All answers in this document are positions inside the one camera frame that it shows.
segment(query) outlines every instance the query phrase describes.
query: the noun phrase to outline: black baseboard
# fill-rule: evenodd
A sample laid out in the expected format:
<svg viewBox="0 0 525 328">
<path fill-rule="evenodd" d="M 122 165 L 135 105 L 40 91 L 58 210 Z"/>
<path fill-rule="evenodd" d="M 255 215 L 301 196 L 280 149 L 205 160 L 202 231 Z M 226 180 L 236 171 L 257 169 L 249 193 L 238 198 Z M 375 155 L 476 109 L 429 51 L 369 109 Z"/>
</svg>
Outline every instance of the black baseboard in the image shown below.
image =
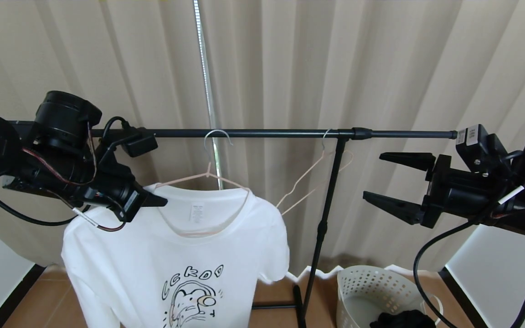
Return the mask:
<svg viewBox="0 0 525 328">
<path fill-rule="evenodd" d="M 465 315 L 467 315 L 469 318 L 469 321 L 471 321 L 471 324 L 473 324 L 475 328 L 488 328 L 485 321 L 483 321 L 481 318 L 481 315 L 479 315 L 479 312 L 477 312 L 477 309 L 475 309 L 467 295 L 465 295 L 461 289 L 461 286 L 459 286 L 453 276 L 451 276 L 451 273 L 447 270 L 447 268 L 444 267 L 443 270 L 439 272 L 439 275 L 441 276 L 441 279 L 447 286 L 448 290 L 452 293 L 461 306 L 461 309 L 463 309 L 463 312 L 465 312 Z"/>
<path fill-rule="evenodd" d="M 17 305 L 23 300 L 23 297 L 26 296 L 31 286 L 36 283 L 42 272 L 44 272 L 44 267 L 35 264 L 26 276 L 23 277 L 23 280 L 17 284 L 17 287 L 13 289 L 8 299 L 6 299 L 0 307 L 0 328 L 6 323 L 9 316 L 11 316 Z"/>
</svg>

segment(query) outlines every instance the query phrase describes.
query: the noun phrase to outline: white plastic basket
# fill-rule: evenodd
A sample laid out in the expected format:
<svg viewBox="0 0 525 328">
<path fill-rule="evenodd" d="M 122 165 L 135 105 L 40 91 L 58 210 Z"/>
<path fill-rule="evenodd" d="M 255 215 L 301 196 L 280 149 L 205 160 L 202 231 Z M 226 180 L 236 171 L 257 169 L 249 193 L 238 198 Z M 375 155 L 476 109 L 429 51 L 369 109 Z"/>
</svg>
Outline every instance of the white plastic basket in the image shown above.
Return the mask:
<svg viewBox="0 0 525 328">
<path fill-rule="evenodd" d="M 338 328 L 369 328 L 382 312 L 398 314 L 419 310 L 426 314 L 425 301 L 410 280 L 376 266 L 350 266 L 337 275 Z M 438 297 L 427 293 L 443 305 Z"/>
</svg>

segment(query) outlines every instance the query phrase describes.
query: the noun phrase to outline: clothes hanger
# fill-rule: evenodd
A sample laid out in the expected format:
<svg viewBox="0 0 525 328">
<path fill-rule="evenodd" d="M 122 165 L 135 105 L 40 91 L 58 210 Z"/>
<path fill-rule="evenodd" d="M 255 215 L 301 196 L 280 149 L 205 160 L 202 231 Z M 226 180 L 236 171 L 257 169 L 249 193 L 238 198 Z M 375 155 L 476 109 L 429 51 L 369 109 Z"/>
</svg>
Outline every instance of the clothes hanger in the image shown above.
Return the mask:
<svg viewBox="0 0 525 328">
<path fill-rule="evenodd" d="M 227 183 L 230 183 L 232 185 L 235 185 L 236 187 L 239 187 L 239 188 L 242 188 L 246 191 L 250 191 L 250 189 L 246 188 L 246 187 L 242 187 L 242 185 L 239 185 L 237 184 L 236 182 L 234 181 L 230 181 L 226 178 L 223 178 L 221 176 L 217 176 L 216 174 L 212 174 L 210 172 L 210 170 L 212 169 L 212 158 L 210 157 L 210 152 L 208 151 L 208 147 L 206 146 L 206 140 L 208 139 L 208 136 L 211 134 L 211 133 L 214 133 L 214 132 L 221 132 L 221 133 L 224 133 L 226 135 L 226 137 L 228 138 L 228 142 L 231 144 L 231 146 L 233 146 L 234 144 L 232 144 L 232 141 L 230 140 L 230 136 L 228 135 L 228 133 L 226 133 L 224 130 L 222 129 L 213 129 L 212 131 L 208 132 L 206 134 L 206 136 L 204 137 L 204 151 L 206 151 L 206 154 L 208 155 L 208 170 L 204 173 L 204 174 L 196 174 L 194 176 L 188 176 L 188 177 L 183 177 L 181 179 L 177 179 L 177 180 L 173 180 L 173 181 L 169 181 L 169 182 L 165 182 L 165 183 L 159 183 L 155 189 L 159 188 L 159 187 L 163 187 L 164 185 L 173 185 L 174 183 L 178 183 L 178 182 L 182 182 L 182 181 L 188 181 L 188 180 L 193 180 L 193 179 L 197 179 L 198 177 L 202 177 L 202 176 L 205 176 L 205 177 L 213 177 L 215 179 L 218 179 L 218 180 L 221 180 L 221 181 L 224 181 L 224 182 L 227 182 Z"/>
<path fill-rule="evenodd" d="M 299 182 L 301 180 L 303 180 L 303 178 L 309 173 L 311 172 L 311 170 L 313 170 L 313 168 L 315 168 L 315 166 L 317 166 L 317 164 L 319 164 L 319 162 L 321 162 L 323 160 L 323 158 L 326 158 L 328 156 L 331 156 L 333 154 L 335 154 L 335 151 L 333 152 L 329 152 L 329 153 L 325 153 L 325 143 L 324 143 L 324 140 L 325 140 L 325 136 L 327 135 L 327 133 L 330 131 L 331 129 L 327 129 L 325 131 L 325 133 L 323 133 L 323 137 L 321 137 L 321 146 L 323 147 L 323 150 L 321 151 L 321 156 L 319 157 L 318 160 L 315 161 L 315 163 L 308 169 L 305 171 L 305 173 L 300 176 L 300 178 L 297 179 L 297 181 L 294 183 L 293 185 L 293 188 L 291 189 L 290 192 L 286 193 L 283 198 L 281 198 L 281 200 L 279 200 L 279 203 L 277 203 L 277 205 L 275 207 L 279 207 L 281 205 L 281 203 L 283 203 L 283 200 L 285 200 L 285 198 L 288 196 L 288 195 L 291 195 L 294 191 L 295 191 L 295 188 L 297 187 L 297 185 L 299 184 Z M 351 151 L 348 151 L 348 150 L 345 150 L 344 153 L 349 153 L 351 158 L 350 158 L 350 161 L 347 162 L 344 166 L 342 166 L 338 172 L 341 172 L 342 170 L 344 170 L 345 168 L 348 167 L 348 165 L 352 164 L 352 162 L 354 161 L 354 153 L 351 152 Z M 292 208 L 294 208 L 295 206 L 297 206 L 299 203 L 301 203 L 303 200 L 305 200 L 307 197 L 309 197 L 312 193 L 314 193 L 319 187 L 321 187 L 322 185 L 324 185 L 325 183 L 327 182 L 327 179 L 323 180 L 322 182 L 319 183 L 319 185 L 317 185 L 312 191 L 310 191 L 307 195 L 303 196 L 301 199 L 299 199 L 298 201 L 296 201 L 296 203 L 294 203 L 293 205 L 291 205 L 291 207 L 287 208 L 284 212 L 281 213 L 281 215 L 284 215 L 286 214 L 286 212 L 289 212 Z"/>
</svg>

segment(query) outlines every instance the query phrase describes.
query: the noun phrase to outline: basket handle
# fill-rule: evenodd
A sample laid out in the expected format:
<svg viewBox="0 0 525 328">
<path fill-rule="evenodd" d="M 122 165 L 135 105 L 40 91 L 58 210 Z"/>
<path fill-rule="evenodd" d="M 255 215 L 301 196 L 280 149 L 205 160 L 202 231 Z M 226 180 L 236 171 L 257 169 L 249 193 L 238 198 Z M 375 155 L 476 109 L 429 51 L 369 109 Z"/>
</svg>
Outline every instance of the basket handle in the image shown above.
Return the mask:
<svg viewBox="0 0 525 328">
<path fill-rule="evenodd" d="M 437 300 L 437 303 L 439 303 L 439 312 L 441 314 L 443 314 L 443 303 L 441 303 L 441 300 L 436 296 L 436 295 L 432 295 L 432 294 L 429 294 L 428 295 L 429 297 L 434 297 L 436 300 Z M 435 321 L 435 326 L 437 326 L 439 324 L 439 322 L 441 322 L 441 318 L 437 318 L 437 320 Z"/>
</svg>

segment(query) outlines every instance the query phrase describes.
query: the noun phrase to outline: metal hook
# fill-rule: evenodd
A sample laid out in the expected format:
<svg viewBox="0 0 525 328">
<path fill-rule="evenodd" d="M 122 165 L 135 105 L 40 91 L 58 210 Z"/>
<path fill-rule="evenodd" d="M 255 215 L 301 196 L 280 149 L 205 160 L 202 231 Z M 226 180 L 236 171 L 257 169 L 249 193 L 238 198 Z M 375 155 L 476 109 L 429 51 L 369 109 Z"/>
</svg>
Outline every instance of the metal hook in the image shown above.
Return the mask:
<svg viewBox="0 0 525 328">
<path fill-rule="evenodd" d="M 323 143 L 323 140 L 325 140 L 325 137 L 329 131 L 331 131 L 331 129 L 327 129 L 325 133 L 323 133 L 323 137 L 321 137 L 321 146 L 323 147 L 323 150 L 325 150 L 325 144 Z"/>
<path fill-rule="evenodd" d="M 208 147 L 206 146 L 206 139 L 208 139 L 208 136 L 211 135 L 212 132 L 224 133 L 226 135 L 226 137 L 228 138 L 228 142 L 230 143 L 230 145 L 231 146 L 234 145 L 232 143 L 232 140 L 230 140 L 230 136 L 228 135 L 228 133 L 226 131 L 224 131 L 223 129 L 213 129 L 212 131 L 206 133 L 206 136 L 204 137 L 204 151 L 206 151 L 206 154 L 208 155 L 208 160 L 210 161 L 210 163 L 212 163 L 212 158 L 210 157 L 210 152 L 208 151 Z"/>
</svg>

